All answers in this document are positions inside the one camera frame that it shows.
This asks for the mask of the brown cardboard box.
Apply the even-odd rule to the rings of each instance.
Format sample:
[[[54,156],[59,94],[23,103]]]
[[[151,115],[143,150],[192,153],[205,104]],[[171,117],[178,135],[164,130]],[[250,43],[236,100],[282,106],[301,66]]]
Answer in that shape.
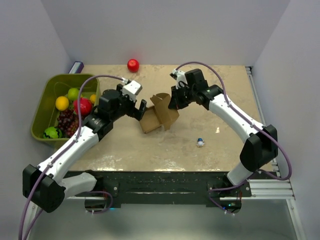
[[[176,109],[169,109],[171,96],[168,93],[158,93],[150,98],[152,105],[148,107],[139,121],[143,133],[147,134],[160,127],[169,130],[173,123],[179,118]]]

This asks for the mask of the small blue white toy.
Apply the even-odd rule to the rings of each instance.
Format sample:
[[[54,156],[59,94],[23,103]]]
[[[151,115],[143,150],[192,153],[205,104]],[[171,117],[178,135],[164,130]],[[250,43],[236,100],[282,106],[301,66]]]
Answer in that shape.
[[[198,138],[197,139],[197,143],[196,143],[196,146],[201,148],[205,145],[205,141],[202,139],[202,138]]]

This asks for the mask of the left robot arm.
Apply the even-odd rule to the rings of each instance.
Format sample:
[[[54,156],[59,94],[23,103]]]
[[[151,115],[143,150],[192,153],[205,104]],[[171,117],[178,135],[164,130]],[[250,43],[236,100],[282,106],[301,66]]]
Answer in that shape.
[[[107,89],[98,104],[79,124],[75,134],[51,157],[38,164],[28,165],[22,172],[22,194],[47,213],[55,211],[68,198],[84,192],[99,196],[104,190],[103,180],[91,171],[65,178],[70,167],[90,148],[100,142],[127,115],[141,120],[147,107],[143,99],[136,108],[137,96],[143,89],[136,81],[115,89]]]

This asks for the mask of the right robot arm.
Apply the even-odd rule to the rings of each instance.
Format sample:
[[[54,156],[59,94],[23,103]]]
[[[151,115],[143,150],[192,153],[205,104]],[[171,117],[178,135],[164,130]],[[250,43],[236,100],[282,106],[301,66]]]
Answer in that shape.
[[[228,181],[222,185],[227,196],[235,196],[241,190],[240,183],[278,156],[278,147],[274,143],[278,138],[276,128],[264,126],[251,118],[232,103],[218,85],[209,86],[200,69],[173,70],[170,76],[176,84],[171,87],[169,109],[184,109],[195,102],[220,117],[244,143],[240,162],[227,173]]]

